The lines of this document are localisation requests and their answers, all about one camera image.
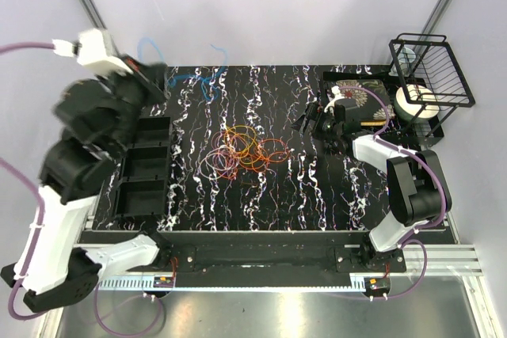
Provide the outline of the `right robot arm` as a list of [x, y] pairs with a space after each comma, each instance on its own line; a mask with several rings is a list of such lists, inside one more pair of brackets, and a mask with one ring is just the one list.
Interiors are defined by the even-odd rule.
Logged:
[[345, 107], [324, 108], [310, 103], [293, 124], [299, 133], [347, 153], [387, 175], [390, 211], [373, 228], [359, 248], [364, 269], [377, 272], [416, 232], [440, 224], [452, 207], [452, 198], [440, 160], [432, 150], [415, 151], [388, 142], [345, 119]]

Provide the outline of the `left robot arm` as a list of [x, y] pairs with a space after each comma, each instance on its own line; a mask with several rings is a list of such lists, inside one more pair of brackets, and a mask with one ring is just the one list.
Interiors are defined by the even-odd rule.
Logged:
[[30, 185], [36, 216], [20, 259], [1, 270], [13, 294], [25, 290], [29, 318], [72, 306], [101, 280], [149, 266], [165, 270], [171, 244], [155, 229], [103, 249], [75, 246], [89, 209], [132, 142], [142, 110], [166, 99], [168, 66], [129, 55], [121, 67], [70, 84], [55, 105], [60, 140], [46, 153], [39, 181]]

